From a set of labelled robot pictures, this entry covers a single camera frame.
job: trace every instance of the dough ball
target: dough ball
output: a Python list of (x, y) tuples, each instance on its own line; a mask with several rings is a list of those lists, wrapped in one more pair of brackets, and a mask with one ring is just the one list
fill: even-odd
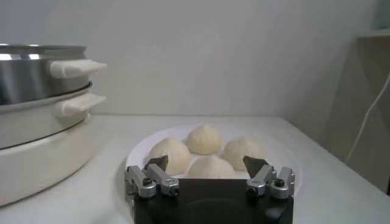
[(168, 155), (168, 165), (166, 166), (166, 174), (178, 175), (184, 173), (191, 160), (190, 151), (187, 146), (181, 141), (174, 138), (166, 138), (155, 146), (149, 153), (148, 160), (160, 156)]
[(212, 155), (195, 161), (190, 167), (187, 177), (200, 179), (232, 179), (235, 175), (235, 171), (230, 163)]
[(186, 144), (193, 153), (210, 155), (219, 151), (222, 137), (211, 126), (201, 125), (188, 134)]
[(265, 158), (265, 148), (260, 147), (256, 142), (247, 137), (240, 137), (231, 140), (225, 145), (223, 158), (229, 161), (235, 170), (246, 170), (244, 156), (258, 159)]

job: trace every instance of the cable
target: cable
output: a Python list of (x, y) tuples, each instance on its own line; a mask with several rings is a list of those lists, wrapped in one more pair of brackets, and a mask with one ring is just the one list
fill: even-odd
[(357, 145), (359, 143), (360, 137), (363, 134), (363, 130), (364, 130), (365, 126), (366, 126), (366, 123), (367, 123), (367, 120), (368, 120), (368, 116), (370, 115), (371, 110), (377, 104), (377, 102), (379, 101), (380, 97), (383, 95), (383, 93), (385, 92), (386, 88), (388, 87), (389, 83), (390, 83), (390, 73), (389, 73), (388, 78), (386, 79), (386, 82), (383, 85), (381, 91), (379, 92), (377, 98), (372, 102), (371, 106), (366, 111), (366, 115), (364, 116), (363, 122), (361, 123), (360, 129), (359, 129), (359, 132), (358, 132), (358, 136), (356, 137), (355, 141), (353, 142), (352, 148), (349, 151), (348, 156), (347, 156), (347, 158), (345, 160), (345, 164), (347, 164), (349, 162), (349, 159), (351, 158), (352, 154), (354, 153), (354, 151), (355, 151), (355, 149), (356, 149), (356, 147), (357, 147)]

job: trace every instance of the white countertop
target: white countertop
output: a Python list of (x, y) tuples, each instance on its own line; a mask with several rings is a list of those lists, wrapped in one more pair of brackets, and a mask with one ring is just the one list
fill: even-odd
[(390, 197), (283, 119), (144, 116), (94, 116), (88, 128), (100, 151), (59, 184), (1, 207), (0, 223), (133, 223), (123, 173), (131, 149), (156, 131), (203, 122), (262, 131), (290, 148), (305, 175), (294, 223), (390, 223)]

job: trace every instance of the white plate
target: white plate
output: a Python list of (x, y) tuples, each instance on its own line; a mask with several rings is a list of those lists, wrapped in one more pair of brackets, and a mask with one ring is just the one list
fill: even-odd
[[(127, 157), (126, 167), (127, 166), (144, 167), (145, 164), (147, 163), (146, 158), (149, 154), (149, 151), (156, 143), (168, 137), (172, 137), (184, 141), (188, 133), (199, 125), (200, 124), (172, 127), (162, 131), (158, 131), (144, 138), (140, 143), (138, 143), (134, 147), (130, 155)], [(223, 145), (222, 145), (222, 149), (218, 153), (219, 156), (221, 155), (225, 144), (230, 140), (241, 136), (254, 138), (254, 140), (256, 140), (257, 142), (265, 146), (266, 148), (265, 160), (270, 165), (274, 166), (278, 172), (283, 166), (292, 168), (292, 170), (295, 172), (296, 175), (295, 193), (298, 192), (300, 186), (302, 185), (302, 179), (303, 179), (302, 170), (300, 168), (298, 160), (296, 160), (294, 155), (285, 145), (283, 145), (281, 142), (276, 141), (276, 139), (274, 139), (272, 136), (266, 135), (266, 133), (262, 133), (261, 136), (254, 136), (253, 133), (251, 133), (249, 130), (242, 130), (238, 127), (232, 127), (232, 125), (211, 124), (211, 126), (219, 130), (223, 137)], [(195, 160), (201, 157), (204, 156), (192, 153), (191, 164), (195, 162)], [(185, 178), (186, 173), (181, 175), (176, 175), (174, 177)], [(236, 171), (236, 178), (249, 179), (249, 174), (245, 171)]]

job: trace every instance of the white pot handle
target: white pot handle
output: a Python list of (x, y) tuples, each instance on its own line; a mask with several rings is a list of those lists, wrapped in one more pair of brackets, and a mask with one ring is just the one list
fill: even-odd
[(50, 74), (57, 79), (69, 79), (90, 75), (107, 68), (107, 64), (89, 59), (53, 61), (50, 64)]
[(57, 117), (69, 117), (75, 114), (88, 111), (105, 100), (105, 96), (97, 96), (92, 93), (85, 93), (72, 99), (59, 101), (54, 106), (54, 115)]

